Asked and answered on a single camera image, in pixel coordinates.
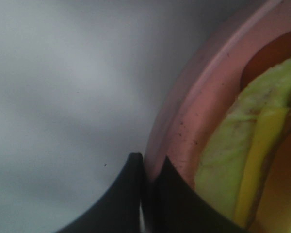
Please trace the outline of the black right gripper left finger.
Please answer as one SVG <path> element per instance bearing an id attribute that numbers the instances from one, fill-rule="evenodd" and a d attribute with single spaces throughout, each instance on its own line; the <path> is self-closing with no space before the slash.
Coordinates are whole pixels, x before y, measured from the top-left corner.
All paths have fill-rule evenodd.
<path id="1" fill-rule="evenodd" d="M 139 233 L 143 157 L 131 153 L 114 183 L 85 213 L 59 233 Z"/>

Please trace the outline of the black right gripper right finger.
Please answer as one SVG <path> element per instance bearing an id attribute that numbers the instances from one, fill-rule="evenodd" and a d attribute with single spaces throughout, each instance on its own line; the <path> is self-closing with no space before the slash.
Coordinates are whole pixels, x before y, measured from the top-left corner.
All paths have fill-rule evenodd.
<path id="1" fill-rule="evenodd" d="M 144 177 L 142 211 L 147 233 L 244 233 L 203 201 L 165 158 L 159 176 Z"/>

